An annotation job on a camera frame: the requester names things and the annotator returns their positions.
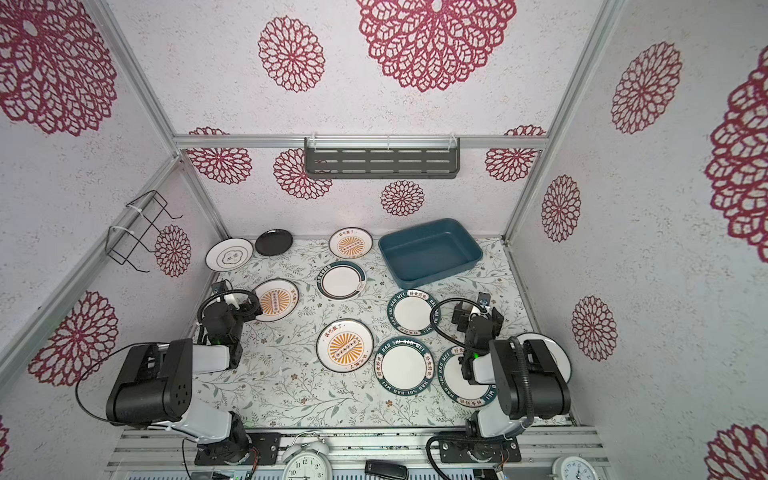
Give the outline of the large orange sunburst plate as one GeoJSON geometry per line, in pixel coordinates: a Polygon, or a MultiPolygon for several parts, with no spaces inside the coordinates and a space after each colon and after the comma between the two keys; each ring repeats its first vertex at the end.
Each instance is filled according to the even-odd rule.
{"type": "Polygon", "coordinates": [[[315,351],[325,369],[346,374],[359,370],[368,362],[374,345],[374,336],[364,323],[355,319],[340,319],[320,332],[315,351]]]}

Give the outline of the white plate green red rim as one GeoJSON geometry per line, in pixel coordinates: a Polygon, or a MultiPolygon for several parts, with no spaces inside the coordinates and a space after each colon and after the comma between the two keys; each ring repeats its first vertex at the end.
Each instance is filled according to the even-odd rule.
{"type": "Polygon", "coordinates": [[[350,300],[361,294],[367,282],[365,271],[351,261],[336,261],[321,269],[316,277],[319,292],[331,300],[350,300]]]}

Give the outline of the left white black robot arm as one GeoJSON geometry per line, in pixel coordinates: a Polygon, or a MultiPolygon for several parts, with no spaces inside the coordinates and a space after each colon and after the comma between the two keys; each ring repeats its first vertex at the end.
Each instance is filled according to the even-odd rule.
{"type": "Polygon", "coordinates": [[[244,462],[251,454],[251,440],[240,416],[208,405],[193,392],[194,375],[239,365],[243,325],[237,306],[218,300],[200,311],[200,342],[186,338],[164,346],[131,347],[108,396],[107,420],[180,433],[213,465],[244,462]]]}

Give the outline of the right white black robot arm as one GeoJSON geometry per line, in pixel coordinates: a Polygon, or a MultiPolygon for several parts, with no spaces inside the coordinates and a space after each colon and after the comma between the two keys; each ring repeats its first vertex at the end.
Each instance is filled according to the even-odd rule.
{"type": "Polygon", "coordinates": [[[553,339],[526,332],[503,339],[504,317],[481,293],[455,302],[451,323],[464,335],[457,357],[459,397],[479,407],[465,423],[466,436],[513,438],[534,420],[570,411],[572,367],[553,339]]]}

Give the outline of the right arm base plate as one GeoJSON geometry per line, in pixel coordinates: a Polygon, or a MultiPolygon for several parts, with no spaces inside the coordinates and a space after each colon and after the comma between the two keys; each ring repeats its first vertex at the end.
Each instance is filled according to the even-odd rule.
{"type": "Polygon", "coordinates": [[[442,463],[506,464],[522,460],[516,439],[470,439],[458,432],[442,432],[437,443],[442,463]]]}

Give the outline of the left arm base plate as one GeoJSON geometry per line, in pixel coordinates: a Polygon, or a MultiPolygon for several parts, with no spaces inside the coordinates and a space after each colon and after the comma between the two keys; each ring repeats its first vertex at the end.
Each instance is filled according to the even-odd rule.
{"type": "Polygon", "coordinates": [[[278,463],[282,435],[275,432],[249,432],[249,446],[241,454],[235,453],[227,460],[221,455],[215,455],[213,450],[205,445],[197,447],[194,465],[200,467],[240,467],[272,466],[278,463]]]}

